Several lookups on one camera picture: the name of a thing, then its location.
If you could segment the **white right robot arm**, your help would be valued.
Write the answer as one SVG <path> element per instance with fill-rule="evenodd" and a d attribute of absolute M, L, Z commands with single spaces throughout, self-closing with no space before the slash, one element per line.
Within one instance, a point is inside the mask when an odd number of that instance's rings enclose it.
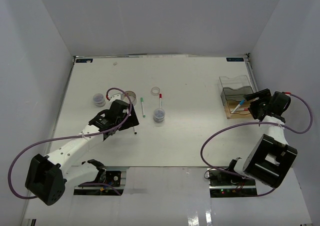
<path fill-rule="evenodd" d="M 238 185 L 246 176 L 277 188 L 298 155 L 284 135 L 285 119 L 282 114 L 289 107 L 291 98 L 283 92 L 271 94 L 269 89 L 243 97 L 250 102 L 248 110 L 253 119 L 261 123 L 264 134 L 246 160 L 238 157 L 230 162 L 226 180 L 231 185 Z"/>

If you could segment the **pink capped white marker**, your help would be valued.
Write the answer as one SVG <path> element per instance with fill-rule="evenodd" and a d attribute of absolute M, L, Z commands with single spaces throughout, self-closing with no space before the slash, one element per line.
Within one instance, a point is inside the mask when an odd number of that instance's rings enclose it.
<path fill-rule="evenodd" d="M 248 108 L 238 108 L 236 111 L 248 111 Z"/>

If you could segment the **blue capped white marker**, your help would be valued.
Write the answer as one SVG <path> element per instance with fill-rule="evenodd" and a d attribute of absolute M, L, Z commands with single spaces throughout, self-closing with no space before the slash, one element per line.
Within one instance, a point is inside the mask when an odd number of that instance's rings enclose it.
<path fill-rule="evenodd" d="M 236 107 L 230 112 L 231 114 L 234 114 L 235 112 L 241 112 L 241 111 L 236 111 L 238 108 L 243 108 L 242 105 L 245 103 L 245 99 L 241 100 Z"/>

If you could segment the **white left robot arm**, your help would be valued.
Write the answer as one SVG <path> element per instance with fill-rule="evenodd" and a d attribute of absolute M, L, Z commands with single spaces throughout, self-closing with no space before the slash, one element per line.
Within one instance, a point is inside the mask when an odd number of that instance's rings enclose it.
<path fill-rule="evenodd" d="M 26 188 L 48 206 L 56 203 L 68 186 L 104 185 L 113 188 L 115 183 L 107 183 L 109 174 L 103 163 L 90 159 L 77 166 L 76 162 L 117 131 L 138 125 L 134 106 L 114 100 L 109 109 L 100 111 L 89 121 L 78 137 L 45 156 L 37 154 L 33 157 Z"/>

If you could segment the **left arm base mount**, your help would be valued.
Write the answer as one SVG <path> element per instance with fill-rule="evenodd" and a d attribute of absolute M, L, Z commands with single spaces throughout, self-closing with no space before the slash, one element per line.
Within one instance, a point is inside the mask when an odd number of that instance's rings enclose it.
<path fill-rule="evenodd" d="M 121 196 L 124 190 L 121 171 L 105 171 L 99 173 L 94 181 L 74 189 L 74 195 L 85 196 Z"/>

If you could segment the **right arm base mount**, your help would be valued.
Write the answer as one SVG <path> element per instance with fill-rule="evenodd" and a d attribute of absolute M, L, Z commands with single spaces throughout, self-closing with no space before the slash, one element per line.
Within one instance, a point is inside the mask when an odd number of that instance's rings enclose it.
<path fill-rule="evenodd" d="M 216 169 L 210 168 L 204 173 L 209 184 L 211 198 L 235 198 L 257 196 L 256 181 L 233 177 Z"/>

